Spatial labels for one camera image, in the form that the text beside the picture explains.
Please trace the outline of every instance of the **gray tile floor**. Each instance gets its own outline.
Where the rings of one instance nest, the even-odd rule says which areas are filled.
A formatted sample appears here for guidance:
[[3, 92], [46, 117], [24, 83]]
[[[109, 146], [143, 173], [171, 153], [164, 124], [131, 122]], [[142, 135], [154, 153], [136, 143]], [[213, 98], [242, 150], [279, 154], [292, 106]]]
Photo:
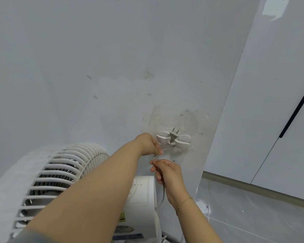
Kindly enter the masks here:
[[304, 208], [205, 178], [195, 201], [225, 243], [304, 242]]

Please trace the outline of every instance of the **skirting board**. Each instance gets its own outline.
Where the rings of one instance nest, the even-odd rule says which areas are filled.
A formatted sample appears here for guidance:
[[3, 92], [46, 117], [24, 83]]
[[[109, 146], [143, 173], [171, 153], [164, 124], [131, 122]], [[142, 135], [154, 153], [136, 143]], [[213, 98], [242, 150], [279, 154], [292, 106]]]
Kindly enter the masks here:
[[279, 192], [276, 192], [276, 191], [273, 191], [270, 189], [262, 188], [262, 187], [259, 187], [256, 185], [252, 185], [252, 184], [241, 182], [241, 181], [234, 180], [231, 178], [223, 177], [223, 176], [216, 175], [216, 174], [206, 172], [206, 171], [203, 171], [202, 177], [206, 178], [208, 180], [217, 181], [217, 182], [220, 182], [223, 184], [227, 184], [227, 185], [230, 185], [230, 186], [233, 186], [236, 188], [247, 190], [247, 191], [250, 191], [253, 193], [257, 193], [257, 194], [260, 194], [263, 196], [267, 196], [267, 197], [270, 197], [270, 198], [273, 198], [276, 200], [280, 200], [280, 201], [304, 208], [303, 199], [296, 198], [296, 197], [293, 197], [293, 196], [290, 196], [290, 195], [287, 195], [284, 193], [279, 193]]

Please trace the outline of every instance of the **white fan grille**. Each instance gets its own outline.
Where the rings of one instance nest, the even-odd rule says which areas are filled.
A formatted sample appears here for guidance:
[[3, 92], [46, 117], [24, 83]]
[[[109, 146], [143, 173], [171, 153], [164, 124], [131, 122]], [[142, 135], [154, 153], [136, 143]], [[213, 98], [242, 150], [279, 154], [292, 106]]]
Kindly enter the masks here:
[[94, 143], [69, 145], [49, 157], [49, 161], [30, 184], [9, 238], [16, 237], [49, 202], [108, 158], [107, 151]]

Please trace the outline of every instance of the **forearm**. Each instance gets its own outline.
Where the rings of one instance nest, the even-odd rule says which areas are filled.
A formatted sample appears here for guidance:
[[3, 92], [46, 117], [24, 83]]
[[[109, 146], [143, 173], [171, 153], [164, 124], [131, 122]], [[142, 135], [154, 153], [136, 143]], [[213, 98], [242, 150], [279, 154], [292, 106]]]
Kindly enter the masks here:
[[177, 214], [187, 243], [223, 243], [193, 200], [185, 201]]
[[136, 142], [125, 144], [101, 166], [54, 199], [27, 228], [61, 243], [109, 243], [140, 156], [141, 149]]

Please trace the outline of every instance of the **electric fan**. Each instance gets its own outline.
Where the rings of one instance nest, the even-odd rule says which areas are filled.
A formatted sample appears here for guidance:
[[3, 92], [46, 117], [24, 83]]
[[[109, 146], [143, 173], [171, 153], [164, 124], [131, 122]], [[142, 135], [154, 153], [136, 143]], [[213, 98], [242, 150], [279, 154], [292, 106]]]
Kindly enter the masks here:
[[[108, 158], [99, 145], [78, 143], [41, 148], [18, 160], [0, 178], [0, 243], [16, 237], [54, 198]], [[113, 239], [161, 242], [155, 207], [154, 177], [135, 177]]]

